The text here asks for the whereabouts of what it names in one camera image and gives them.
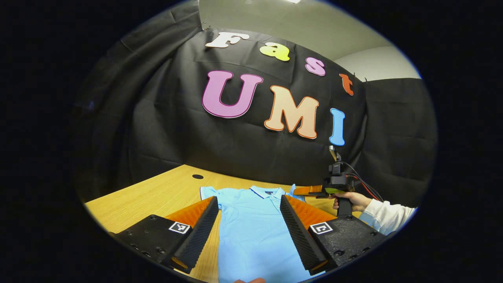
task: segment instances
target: black backdrop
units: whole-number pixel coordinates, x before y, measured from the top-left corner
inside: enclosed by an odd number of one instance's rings
[[[6,157],[7,282],[180,281],[119,247],[77,198],[71,182],[67,123],[73,94],[121,36],[169,7],[166,2],[10,3]],[[495,103],[496,17],[489,2],[338,2],[394,42],[420,70],[439,124],[439,155],[418,211],[382,251],[323,282],[456,281],[490,276],[497,231],[491,172],[498,155]]]
[[[227,48],[205,47],[222,31],[250,38]],[[290,60],[261,54],[266,42],[287,46]],[[308,57],[324,63],[325,76],[305,69]],[[226,104],[238,100],[241,74],[264,79],[245,115],[225,119],[205,111],[201,101],[213,70],[234,74],[222,92]],[[354,95],[345,92],[339,74],[350,76]],[[289,89],[297,105],[304,96],[319,102],[316,139],[264,127],[274,101],[271,85]],[[362,83],[328,58],[281,38],[202,31],[198,2],[185,2],[121,38],[84,81],[72,124],[75,184],[89,201],[181,164],[258,181],[321,184],[333,162],[327,150],[330,108],[346,115],[345,144],[337,147],[343,160],[385,200],[418,206],[437,145],[433,105],[421,80]]]

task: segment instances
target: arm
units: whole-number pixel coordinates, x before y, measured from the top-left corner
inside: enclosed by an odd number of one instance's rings
[[[360,220],[384,235],[399,229],[417,209],[399,204],[391,205],[388,201],[382,203],[355,192],[336,193],[335,196],[329,196],[328,198],[335,198],[334,209],[339,208],[337,197],[348,198],[353,204],[353,211],[362,212]]]
[[[388,235],[402,227],[416,209],[399,204],[391,205],[389,201],[382,203],[373,199],[363,210],[360,220],[368,223],[380,233]]]

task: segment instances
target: black cloth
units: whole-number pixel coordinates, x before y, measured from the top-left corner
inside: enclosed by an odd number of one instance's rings
[[[433,104],[421,79],[364,83],[368,124],[355,169],[383,199],[417,207],[438,146]]]
[[[227,48],[205,46],[222,31],[248,34],[249,39],[241,39]],[[290,60],[284,62],[260,53],[266,42],[287,46]],[[320,77],[308,72],[307,57],[321,60],[326,75]],[[238,100],[242,87],[239,76],[252,74],[264,79],[257,85],[246,114],[226,119],[203,108],[207,74],[213,70],[234,74],[222,93],[221,101],[225,104]],[[350,77],[353,96],[344,90],[339,74]],[[402,114],[415,108],[419,114],[431,111],[426,109],[429,105],[411,103],[415,94],[427,96],[417,89],[420,84],[418,80],[389,85],[395,96],[403,91],[408,93],[401,100],[405,102]],[[264,127],[274,102],[272,85],[289,89],[296,105],[305,96],[319,102],[316,139],[297,133],[301,123],[293,132]],[[345,145],[337,147],[342,159],[356,165],[362,178],[383,197],[415,204],[427,188],[426,177],[431,175],[432,168],[426,162],[400,174],[403,162],[410,160],[394,160],[397,155],[392,151],[397,147],[399,159],[415,158],[414,153],[431,159],[434,149],[418,151],[423,145],[411,141],[400,148],[402,144],[397,144],[396,139],[394,144],[388,141],[388,134],[403,136],[404,130],[418,127],[416,121],[424,122],[425,128],[435,125],[429,116],[427,120],[399,117],[400,121],[391,121],[394,116],[382,111],[376,102],[378,88],[373,85],[379,86],[363,83],[333,61],[280,38],[233,29],[202,30],[197,2],[183,3],[122,38],[83,83],[75,104],[73,127],[77,189],[82,199],[89,201],[182,164],[265,182],[320,184],[327,177],[328,165],[333,163],[328,152],[333,127],[330,109],[336,108],[346,115]],[[371,104],[367,105],[369,94]],[[388,130],[396,125],[403,128]]]

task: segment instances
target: black cable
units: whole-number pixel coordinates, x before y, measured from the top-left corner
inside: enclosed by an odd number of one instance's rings
[[[357,178],[358,180],[360,180],[360,182],[362,182],[369,189],[369,191],[371,191],[372,194],[374,194],[376,196],[376,198],[377,198],[378,201],[384,202],[384,200],[381,197],[381,195],[373,187],[371,187],[369,184],[367,184],[365,181],[363,181],[361,178],[359,178],[359,176],[357,176],[355,173],[348,173],[348,175],[354,176],[355,178]]]
[[[381,195],[372,187],[370,186],[369,184],[367,184],[363,179],[362,177],[360,177],[360,175],[358,175],[358,172],[356,172],[356,170],[351,166],[349,165],[348,163],[344,162],[344,161],[341,161],[342,164],[345,164],[347,165],[349,168],[351,168],[351,170],[353,170],[355,172],[355,175],[356,177],[362,182],[364,183],[368,188],[369,190],[371,190],[375,195],[376,197],[381,201],[381,202],[384,202],[383,198],[381,197]]]

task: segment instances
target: black handle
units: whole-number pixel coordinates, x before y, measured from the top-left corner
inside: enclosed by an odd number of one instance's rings
[[[349,199],[345,197],[338,197],[339,209],[337,209],[337,217],[353,215],[353,205]]]

